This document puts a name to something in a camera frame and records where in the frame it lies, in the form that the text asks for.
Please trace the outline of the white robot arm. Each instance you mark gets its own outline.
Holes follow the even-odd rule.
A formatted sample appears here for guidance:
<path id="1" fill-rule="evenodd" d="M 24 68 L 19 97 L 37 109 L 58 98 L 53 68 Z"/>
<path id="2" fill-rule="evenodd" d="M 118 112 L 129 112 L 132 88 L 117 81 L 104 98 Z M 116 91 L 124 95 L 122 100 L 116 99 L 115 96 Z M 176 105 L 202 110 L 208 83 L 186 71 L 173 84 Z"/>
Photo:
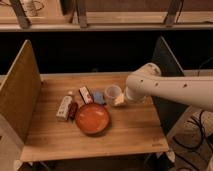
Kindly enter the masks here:
<path id="1" fill-rule="evenodd" d="M 156 96 L 213 112 L 213 76 L 164 77 L 154 63 L 130 73 L 125 82 L 124 99 L 138 102 Z"/>

